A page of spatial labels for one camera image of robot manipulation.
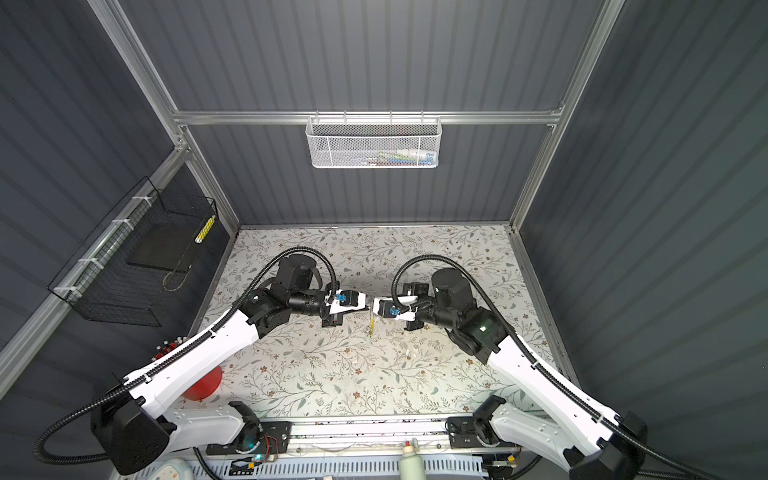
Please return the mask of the large keyring with yellow grip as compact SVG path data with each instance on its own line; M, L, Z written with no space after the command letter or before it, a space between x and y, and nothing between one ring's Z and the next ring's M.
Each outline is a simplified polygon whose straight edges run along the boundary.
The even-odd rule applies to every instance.
M371 313L371 315L370 315L370 324L369 324L369 326L368 326L368 328L366 330L367 334L368 334L368 337L370 339L372 339L373 335L374 335L374 327L375 327L376 316L377 315L375 313L373 313L373 312Z

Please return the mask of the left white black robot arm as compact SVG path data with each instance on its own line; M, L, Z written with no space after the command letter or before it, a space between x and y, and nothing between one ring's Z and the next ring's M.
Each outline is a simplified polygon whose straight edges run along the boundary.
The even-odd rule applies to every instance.
M365 309L365 294L341 289L336 279L312 288L317 264L324 259L303 247L282 253L269 264L277 270L275 276L259 274L255 285L218 320L125 376L126 392L91 415L92 433L120 474L137 473L166 453L209 444L239 454L262 453L267 444L263 429L243 402L191 413L176 411L173 405L224 360L286 324L291 315L334 323L348 312Z

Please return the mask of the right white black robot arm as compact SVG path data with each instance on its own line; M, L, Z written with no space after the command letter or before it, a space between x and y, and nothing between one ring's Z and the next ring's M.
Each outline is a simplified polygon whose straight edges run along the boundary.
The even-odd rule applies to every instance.
M479 283L462 267L443 268L414 295L394 295L384 315L446 330L464 353L510 380L545 413L521 411L493 395L474 412L478 440L514 443L558 465L572 479L633 479L647 427L592 399L530 349Z

